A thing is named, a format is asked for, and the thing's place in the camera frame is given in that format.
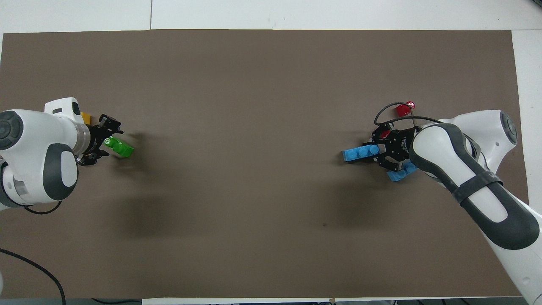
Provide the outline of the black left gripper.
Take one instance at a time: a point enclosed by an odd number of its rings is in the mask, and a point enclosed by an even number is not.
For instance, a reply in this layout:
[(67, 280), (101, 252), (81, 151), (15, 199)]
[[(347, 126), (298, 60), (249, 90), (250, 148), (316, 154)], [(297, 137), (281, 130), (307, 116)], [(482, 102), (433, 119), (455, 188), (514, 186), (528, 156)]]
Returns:
[(87, 147), (87, 154), (79, 155), (80, 166), (95, 165), (97, 164), (97, 160), (103, 156), (110, 155), (107, 151), (100, 149), (103, 141), (106, 139), (106, 130), (109, 133), (123, 133), (120, 121), (106, 114), (100, 116), (98, 127), (88, 127), (88, 129), (90, 141)]

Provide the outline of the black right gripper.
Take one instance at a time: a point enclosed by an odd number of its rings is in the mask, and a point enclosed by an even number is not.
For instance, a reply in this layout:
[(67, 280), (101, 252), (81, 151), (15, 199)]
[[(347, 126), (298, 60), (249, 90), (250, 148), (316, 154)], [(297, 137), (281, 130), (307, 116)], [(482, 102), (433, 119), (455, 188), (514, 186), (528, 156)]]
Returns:
[(385, 152), (374, 157), (379, 166), (389, 171), (403, 169), (403, 161), (409, 159), (409, 151), (412, 146), (418, 128), (392, 129), (392, 124), (379, 125), (372, 132), (372, 141), (381, 140)]

